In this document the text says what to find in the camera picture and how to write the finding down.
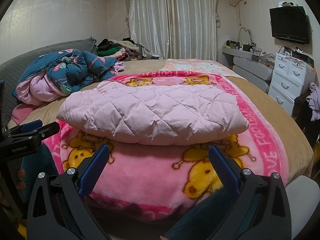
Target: blue gripper pad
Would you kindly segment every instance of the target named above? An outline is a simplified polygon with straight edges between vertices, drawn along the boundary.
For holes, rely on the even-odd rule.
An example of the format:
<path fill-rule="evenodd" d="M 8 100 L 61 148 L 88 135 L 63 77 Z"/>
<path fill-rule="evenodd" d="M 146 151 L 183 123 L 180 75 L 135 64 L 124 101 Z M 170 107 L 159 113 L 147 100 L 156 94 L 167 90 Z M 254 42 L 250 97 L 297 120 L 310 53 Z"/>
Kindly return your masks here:
<path fill-rule="evenodd" d="M 209 148 L 209 160 L 223 186 L 228 191 L 229 195 L 238 197 L 240 194 L 239 179 L 222 154 L 223 153 L 214 145 Z"/>
<path fill-rule="evenodd" d="M 31 132 L 33 130 L 37 130 L 38 128 L 42 127 L 42 121 L 41 120 L 35 120 L 33 122 L 26 123 L 22 125 L 21 132 Z"/>
<path fill-rule="evenodd" d="M 109 147 L 104 144 L 97 151 L 98 152 L 95 152 L 93 157 L 91 157 L 93 160 L 91 160 L 80 178 L 80 187 L 78 192 L 81 197 L 89 195 L 92 192 L 104 167 L 107 165 L 109 159 Z"/>

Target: cartoon bear print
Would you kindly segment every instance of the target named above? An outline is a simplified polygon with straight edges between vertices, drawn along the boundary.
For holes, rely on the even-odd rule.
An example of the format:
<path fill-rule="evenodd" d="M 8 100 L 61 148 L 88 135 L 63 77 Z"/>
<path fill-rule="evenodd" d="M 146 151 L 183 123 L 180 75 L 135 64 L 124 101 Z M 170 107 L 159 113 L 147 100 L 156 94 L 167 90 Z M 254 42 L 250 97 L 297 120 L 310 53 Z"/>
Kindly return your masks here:
<path fill-rule="evenodd" d="M 208 76 L 201 76 L 201 77 L 191 77 L 191 78 L 186 78 L 186 80 L 182 83 L 183 84 L 188 84 L 188 85 L 216 85 L 216 83 L 213 83 L 212 81 L 209 80 Z"/>
<path fill-rule="evenodd" d="M 131 78 L 130 81 L 126 83 L 126 85 L 131 87 L 142 87 L 153 84 L 152 78 Z"/>
<path fill-rule="evenodd" d="M 63 144 L 62 147 L 67 149 L 68 147 L 73 148 L 70 152 L 68 160 L 62 163 L 63 170 L 67 170 L 70 167 L 77 168 L 84 158 L 91 157 L 101 143 L 108 145 L 110 156 L 108 163 L 112 164 L 115 159 L 112 156 L 113 145 L 107 138 L 91 135 L 83 131 L 79 131 L 76 137 L 72 138 L 68 145 Z"/>
<path fill-rule="evenodd" d="M 238 135 L 231 135 L 228 138 L 204 144 L 192 145 L 191 148 L 184 151 L 179 162 L 172 164 L 172 168 L 178 170 L 185 162 L 195 163 L 189 170 L 187 182 L 183 187 L 183 193 L 191 199 L 199 198 L 203 193 L 211 194 L 222 187 L 220 179 L 208 157 L 209 148 L 214 144 L 217 144 L 227 157 L 233 158 L 241 168 L 243 168 L 240 158 L 242 155 L 247 155 L 252 161 L 256 161 L 256 158 L 250 154 L 248 147 L 239 145 Z"/>

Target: screw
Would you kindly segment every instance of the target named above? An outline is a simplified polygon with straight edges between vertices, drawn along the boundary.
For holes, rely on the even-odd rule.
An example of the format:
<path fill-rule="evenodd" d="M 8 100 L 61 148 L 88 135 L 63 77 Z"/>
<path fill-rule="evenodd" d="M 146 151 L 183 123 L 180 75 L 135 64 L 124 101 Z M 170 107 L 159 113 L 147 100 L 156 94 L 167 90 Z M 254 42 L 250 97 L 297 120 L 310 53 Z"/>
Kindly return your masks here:
<path fill-rule="evenodd" d="M 72 174 L 74 174 L 75 172 L 76 172 L 76 169 L 75 169 L 75 168 L 70 168 L 70 169 L 67 170 L 67 173 L 68 173 L 69 175 L 72 175 Z"/>
<path fill-rule="evenodd" d="M 45 176 L 44 172 L 40 172 L 39 175 L 38 175 L 38 178 L 42 179 L 44 176 Z"/>
<path fill-rule="evenodd" d="M 280 174 L 277 173 L 277 172 L 275 172 L 275 173 L 272 174 L 272 175 L 273 175 L 273 177 L 274 177 L 275 179 L 279 179 L 279 178 L 280 178 Z"/>
<path fill-rule="evenodd" d="M 245 175 L 250 175 L 251 174 L 251 171 L 249 169 L 243 169 L 243 173 Z"/>

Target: pink towel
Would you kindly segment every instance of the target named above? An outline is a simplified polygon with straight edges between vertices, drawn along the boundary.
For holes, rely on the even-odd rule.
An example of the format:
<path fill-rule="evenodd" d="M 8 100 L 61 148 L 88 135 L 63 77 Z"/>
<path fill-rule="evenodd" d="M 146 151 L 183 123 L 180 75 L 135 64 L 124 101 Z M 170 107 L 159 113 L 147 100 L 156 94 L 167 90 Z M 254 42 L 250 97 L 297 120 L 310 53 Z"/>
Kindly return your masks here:
<path fill-rule="evenodd" d="M 60 132 L 44 143 L 59 173 L 77 167 L 101 143 L 109 146 L 109 162 L 90 195 L 102 208 L 122 211 L 143 221 L 183 215 L 222 187 L 208 159 L 208 149 L 213 144 L 218 144 L 241 167 L 264 176 L 278 172 L 287 183 L 288 160 L 279 136 L 249 98 L 226 78 L 190 71 L 160 71 L 112 79 L 132 87 L 214 85 L 236 96 L 250 126 L 241 134 L 203 144 L 148 146 L 111 141 L 58 121 Z"/>
<path fill-rule="evenodd" d="M 14 108 L 12 111 L 11 119 L 14 120 L 16 124 L 21 124 L 31 112 L 37 109 L 38 106 L 20 104 Z"/>

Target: wall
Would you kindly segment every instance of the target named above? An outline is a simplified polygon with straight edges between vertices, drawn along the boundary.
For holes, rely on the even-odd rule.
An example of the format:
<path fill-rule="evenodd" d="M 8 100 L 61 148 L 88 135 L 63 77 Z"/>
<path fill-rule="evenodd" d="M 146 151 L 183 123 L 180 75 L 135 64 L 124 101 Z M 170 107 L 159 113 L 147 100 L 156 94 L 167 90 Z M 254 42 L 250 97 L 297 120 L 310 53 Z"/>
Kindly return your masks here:
<path fill-rule="evenodd" d="M 221 22 L 220 27 L 217 28 L 217 61 L 225 66 L 229 64 L 222 54 L 222 46 L 227 40 L 234 41 L 237 35 L 235 8 L 230 7 L 229 3 L 233 3 L 233 0 L 217 1 L 217 13 Z"/>
<path fill-rule="evenodd" d="M 312 57 L 315 61 L 316 69 L 320 71 L 320 25 L 305 0 L 246 0 L 246 5 L 244 5 L 244 1 L 241 1 L 240 7 L 236 7 L 236 38 L 238 39 L 239 37 L 240 28 L 245 27 L 251 30 L 253 41 L 257 43 L 257 47 L 262 48 L 263 51 L 275 54 L 281 46 L 284 46 L 284 43 L 293 45 L 293 43 L 287 41 L 281 42 L 272 37 L 269 9 L 277 7 L 280 1 L 293 2 L 294 4 L 304 7 L 312 29 L 311 43 L 309 45 L 296 44 L 295 46 L 298 46 Z M 239 26 L 239 9 L 241 26 Z M 243 30 L 241 31 L 240 41 L 245 43 L 250 41 L 248 33 Z"/>
<path fill-rule="evenodd" d="M 115 39 L 128 28 L 126 16 L 125 0 L 14 0 L 0 22 L 0 64 L 59 42 Z"/>

